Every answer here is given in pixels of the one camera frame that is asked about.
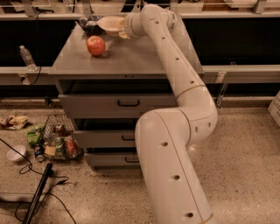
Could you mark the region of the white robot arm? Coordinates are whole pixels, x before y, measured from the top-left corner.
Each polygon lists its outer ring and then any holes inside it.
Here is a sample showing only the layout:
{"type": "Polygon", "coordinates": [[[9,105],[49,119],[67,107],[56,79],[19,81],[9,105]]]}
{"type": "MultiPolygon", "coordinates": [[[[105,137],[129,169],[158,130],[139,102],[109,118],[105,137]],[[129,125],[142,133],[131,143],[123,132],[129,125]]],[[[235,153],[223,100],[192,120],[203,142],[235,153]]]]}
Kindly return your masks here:
{"type": "Polygon", "coordinates": [[[177,16],[155,4],[123,20],[127,38],[150,38],[176,97],[136,123],[135,141],[157,224],[217,224],[187,147],[209,137],[218,121],[212,96],[174,41],[177,16]]]}

